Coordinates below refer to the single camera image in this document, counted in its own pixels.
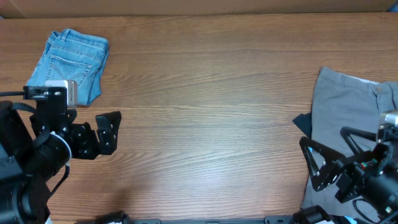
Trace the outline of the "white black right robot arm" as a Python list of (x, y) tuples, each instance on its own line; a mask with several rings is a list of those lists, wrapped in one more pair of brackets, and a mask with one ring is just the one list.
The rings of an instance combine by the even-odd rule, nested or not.
[(397, 223), (397, 163), (392, 156), (397, 126), (381, 124), (377, 133), (343, 127), (340, 134), (353, 156), (305, 136), (300, 139), (313, 189), (319, 192), (336, 184), (340, 203), (356, 203), (361, 196), (377, 211), (380, 223)]

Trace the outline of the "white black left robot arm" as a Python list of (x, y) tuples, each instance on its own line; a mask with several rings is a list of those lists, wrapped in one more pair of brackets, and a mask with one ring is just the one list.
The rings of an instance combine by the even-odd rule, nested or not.
[(76, 124), (65, 87), (25, 86), (36, 106), (1, 102), (1, 223), (50, 223), (48, 200), (59, 186), (47, 182), (60, 169), (68, 178), (71, 159), (94, 160), (117, 148), (121, 113), (95, 117), (98, 129)]

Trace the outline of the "light blue denim jeans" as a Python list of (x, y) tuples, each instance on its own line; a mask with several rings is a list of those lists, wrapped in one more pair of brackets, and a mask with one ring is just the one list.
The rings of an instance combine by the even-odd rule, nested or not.
[(43, 86), (47, 80), (73, 80), (79, 105), (89, 106), (101, 95), (101, 77), (109, 55), (103, 37), (81, 34), (73, 29), (53, 31), (28, 86)]

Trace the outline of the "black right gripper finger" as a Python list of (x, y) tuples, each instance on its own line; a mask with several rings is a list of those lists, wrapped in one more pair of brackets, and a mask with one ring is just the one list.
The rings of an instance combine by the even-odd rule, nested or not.
[[(307, 163), (313, 189), (319, 192), (333, 184), (340, 174), (342, 160), (346, 159), (346, 156), (305, 136), (301, 137), (299, 144)], [(323, 158), (321, 167), (318, 167), (313, 152), (317, 152)]]
[(375, 133), (344, 126), (340, 130), (340, 135), (343, 138), (342, 153), (345, 156), (372, 151), (376, 147)]

